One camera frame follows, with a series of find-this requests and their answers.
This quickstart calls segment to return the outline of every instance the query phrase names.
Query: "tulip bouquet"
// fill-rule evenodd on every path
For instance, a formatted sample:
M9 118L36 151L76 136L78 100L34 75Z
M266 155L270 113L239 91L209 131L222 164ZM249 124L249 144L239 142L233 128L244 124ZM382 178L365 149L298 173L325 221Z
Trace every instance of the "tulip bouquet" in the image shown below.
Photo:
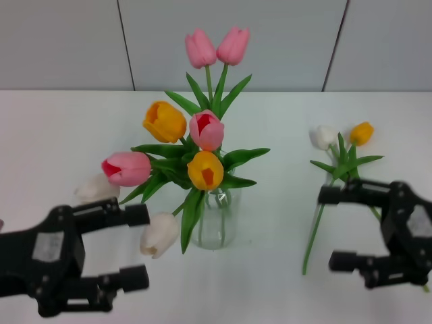
M142 125L159 142L172 144L144 144L131 148L132 152L115 153L102 162L104 174L93 178L76 191L81 201L89 202L106 196L118 196L120 186L137 186L121 203L139 195L142 195L141 203L145 203L169 182L189 190L184 202L172 214L160 213L152 217L151 224L144 229L141 237L143 254L152 254L154 259L158 258L174 243L179 232L182 252L185 253L192 230L203 216L209 192L224 190L226 194L218 201L218 205L228 207L230 189L256 184L253 180L233 176L232 170L264 155L269 149L236 150L226 154L221 152L224 131L221 118L252 77L250 75L240 81L222 99L227 70L230 65L241 62L248 39L249 30L234 27L216 51L202 30L197 29L192 36L187 35L185 43L190 63L196 69L205 68L209 93L206 97L190 74L186 74L186 78L198 104L172 91L165 92L192 116L187 138L184 138L187 122L182 112L168 102L157 101L149 107ZM210 65L217 59L224 65L213 92ZM180 211L183 211L181 230L174 218Z

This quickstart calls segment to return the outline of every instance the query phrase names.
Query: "clear glass vase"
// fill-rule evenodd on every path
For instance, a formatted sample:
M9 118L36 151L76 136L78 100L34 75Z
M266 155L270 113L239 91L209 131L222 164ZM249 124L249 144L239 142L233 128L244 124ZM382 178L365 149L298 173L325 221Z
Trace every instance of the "clear glass vase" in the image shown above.
M198 220L191 241L207 250L217 250L236 237L240 189L216 189L206 192L204 213Z

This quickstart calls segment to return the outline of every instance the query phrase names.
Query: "pink tulip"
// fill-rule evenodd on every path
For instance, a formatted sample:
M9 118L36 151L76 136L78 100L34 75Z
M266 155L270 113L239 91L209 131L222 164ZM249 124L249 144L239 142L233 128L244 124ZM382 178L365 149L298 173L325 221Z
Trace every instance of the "pink tulip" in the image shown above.
M189 56L190 64L196 69L216 62L215 47L209 37L201 29L196 29L194 34L186 35L186 52Z
M217 48L217 58L226 64L239 64L246 52L249 36L249 28L245 30L240 30L237 26L231 28Z
M133 187L150 176L150 159L141 152L114 153L102 162L102 170L111 184Z
M204 151L215 151L222 144L223 124L210 110L196 113L189 123L190 137Z

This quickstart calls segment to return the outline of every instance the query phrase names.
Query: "tulip leaf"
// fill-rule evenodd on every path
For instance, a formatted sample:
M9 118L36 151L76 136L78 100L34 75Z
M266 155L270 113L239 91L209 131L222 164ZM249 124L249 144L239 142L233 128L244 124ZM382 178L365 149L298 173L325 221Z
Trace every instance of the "tulip leaf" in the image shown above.
M265 153L268 153L270 148L256 148L254 150L236 150L227 153L223 157L223 166L225 171L230 171L239 165L245 164L247 161L260 157Z
M230 175L229 173L225 172L223 174L222 183L219 187L223 189L232 189L232 188L250 187L255 184L257 183L253 180L234 177L233 175Z
M192 231L204 212L204 195L205 191L192 188L184 200L182 237L180 239L183 254L188 248Z
M317 167L323 169L324 171L327 171L328 173L333 173L336 169L335 167L332 167L330 165L327 165L327 164L319 162L319 161L310 160L309 162L311 162L313 165L316 165Z
M336 170L333 173L333 179L339 179L341 178L341 176L344 173L352 173L353 169L356 169L359 165L365 164L365 163L369 163L372 161L376 161L379 159L382 159L384 156L381 155L371 155L368 157L359 157L358 159L356 159L354 162L349 162L346 164L342 164L339 167L336 168Z
M359 157L356 162L354 163L354 167L358 167L359 165L369 163L372 161L380 160L384 156L383 155L369 155L367 157Z
M200 107L198 107L192 101L180 96L178 93L172 91L165 91L165 93L169 98L173 99L181 108L183 108L189 115L193 116L196 113L201 112Z
M229 92L229 94L227 94L227 96L225 98L223 98L223 100L221 102L221 109L219 112L219 114L221 116L220 119L222 119L223 115L225 115L226 111L228 110L228 108L230 107L230 105L232 104L234 99L237 98L237 96L242 92L242 90L248 84L248 82L250 81L251 78L252 78L252 74L245 77L245 79L243 79L242 81L237 83L237 85L232 88L232 90Z
M132 200L133 198L139 196L140 194L143 194L145 189L149 185L151 178L152 178L152 176L149 179L147 179L147 181L145 183L140 184L138 187L133 189L133 191L129 195L127 195L125 199L123 199L121 202L119 202L119 205L125 204L128 201Z
M194 95L196 97L196 100L198 101L198 104L201 107L201 110L210 109L211 107L210 107L210 102L209 102L208 98L202 92L198 83L196 83L194 78L192 76L190 76L190 74L188 72L186 72L186 79L188 79L189 85L190 85L192 91L194 92Z
M158 191L163 185L167 184L169 180L163 173L156 173L151 179L147 180L148 186L142 193L141 203L144 204L156 191Z
M132 152L160 155L167 159L181 157L186 153L186 148L183 145L171 144L145 144L131 147L130 150Z
M163 172L167 176L168 180L172 181L174 184L177 184L179 187L185 190L191 189L192 182L190 181L186 172L176 173L169 170L161 170L161 172Z
M222 92L223 87L225 86L225 79L227 78L227 72L228 72L228 64L223 65L223 70L221 74L221 78L219 79L219 82L217 83L216 90L215 90L215 96L213 97L213 101L211 103L211 111L220 119L220 108L221 108L221 99L222 99Z
M357 160L356 143L353 143L348 150L348 162L352 163Z
M189 162L191 162L191 160L194 159L196 153L190 152L190 153L186 153L185 155L182 156L182 161L185 164L188 164Z
M198 145L195 144L195 142L192 139L190 134L186 138L186 143L187 143L189 151L191 151L191 153L197 153L200 150L200 148L198 147Z
M344 138L342 137L342 134L337 133L337 139L339 140L339 151L340 151L340 155L339 155L339 161L340 163L346 163L346 149L345 149L345 142L344 142Z
M172 172L186 171L183 161L179 158L154 160L151 161L151 167L153 169L163 169Z

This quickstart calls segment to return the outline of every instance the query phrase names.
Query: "yellow tulip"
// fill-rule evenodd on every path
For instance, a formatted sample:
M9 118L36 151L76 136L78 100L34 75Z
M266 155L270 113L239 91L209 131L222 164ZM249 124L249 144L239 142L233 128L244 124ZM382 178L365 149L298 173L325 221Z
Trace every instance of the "yellow tulip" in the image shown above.
M356 143L357 146L366 144L372 137L373 127L372 125L365 121L360 125L354 127L351 131L350 142Z
M156 101L148 108L142 125L162 143L175 143L186 133L183 114L166 101Z
M188 175L197 189L214 190L222 182L223 166L212 152L201 151L189 162Z

